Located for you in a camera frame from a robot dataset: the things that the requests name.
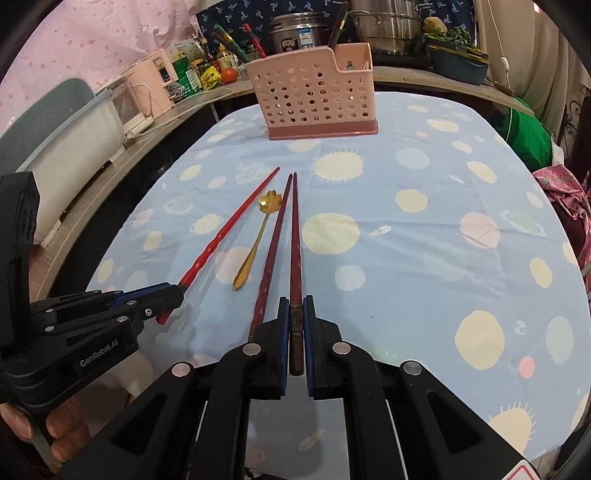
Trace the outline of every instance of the green plant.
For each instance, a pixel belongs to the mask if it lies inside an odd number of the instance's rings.
[[[466,30],[466,27],[454,27],[446,33],[436,28],[433,33],[426,34],[425,36],[427,38],[434,38],[435,40],[452,43],[456,46],[456,49],[462,53],[465,53],[468,49],[481,52],[479,48],[474,46],[474,42],[472,41],[468,30]]]

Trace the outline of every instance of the tomato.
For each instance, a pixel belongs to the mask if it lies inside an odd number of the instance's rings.
[[[222,70],[222,82],[232,83],[238,80],[238,72],[234,69],[223,69]]]

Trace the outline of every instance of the blue patterned cloth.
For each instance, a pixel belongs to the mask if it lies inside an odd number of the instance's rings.
[[[377,93],[378,135],[270,141],[258,106],[234,112],[154,185],[89,289],[178,282],[277,165],[298,172],[303,289],[317,314],[376,360],[422,362],[528,459],[561,445],[591,385],[583,281],[553,208],[475,111]],[[290,204],[266,320],[289,292]],[[251,279],[232,280],[263,220],[252,206],[165,326],[139,336],[154,378],[244,343],[276,216]],[[312,402],[303,377],[254,402],[247,465],[284,478],[348,477],[340,401]]]
[[[463,25],[474,37],[475,20],[474,4],[472,0],[434,0],[430,10],[423,10],[426,15],[439,17],[448,28]],[[242,24],[247,22],[265,48],[271,47],[269,41],[269,23],[271,18],[295,12],[322,12],[329,28],[335,22],[340,4],[332,0],[223,0],[209,7],[197,15],[199,25],[207,37],[211,36],[213,27],[220,24],[234,36],[242,46],[251,44],[242,29]],[[339,42],[358,41],[353,19],[347,20],[346,29],[339,38]]]

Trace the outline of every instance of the dark red chopstick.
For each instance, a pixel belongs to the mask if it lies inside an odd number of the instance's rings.
[[[294,173],[294,197],[291,206],[290,375],[295,377],[304,374],[304,324],[301,302],[300,209],[297,173]]]
[[[291,177],[287,177],[287,184],[283,193],[279,213],[277,214],[277,221],[269,244],[269,251],[267,253],[267,260],[265,261],[265,268],[262,272],[261,285],[259,286],[258,297],[255,303],[255,313],[252,316],[251,328],[248,332],[248,341],[252,342],[252,337],[255,334],[256,327],[258,327],[265,319],[265,311],[267,309],[267,298],[269,297],[269,288],[271,288],[271,279],[273,277],[273,268],[275,267],[275,258],[277,257],[277,248],[279,247],[279,238],[281,237],[281,227],[283,225],[283,217],[285,210],[287,210],[287,199],[290,195]]]

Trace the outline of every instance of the metal screw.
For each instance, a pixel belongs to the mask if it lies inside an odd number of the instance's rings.
[[[173,369],[173,375],[175,377],[184,377],[191,371],[191,366],[189,364],[185,364],[183,362],[176,364]]]
[[[336,342],[333,345],[333,352],[339,355],[347,355],[351,351],[351,346],[345,342]]]
[[[261,346],[258,343],[247,343],[242,347],[242,353],[248,356],[255,356],[261,353]]]
[[[415,361],[406,362],[403,366],[403,370],[409,375],[418,375],[423,371],[421,364]]]

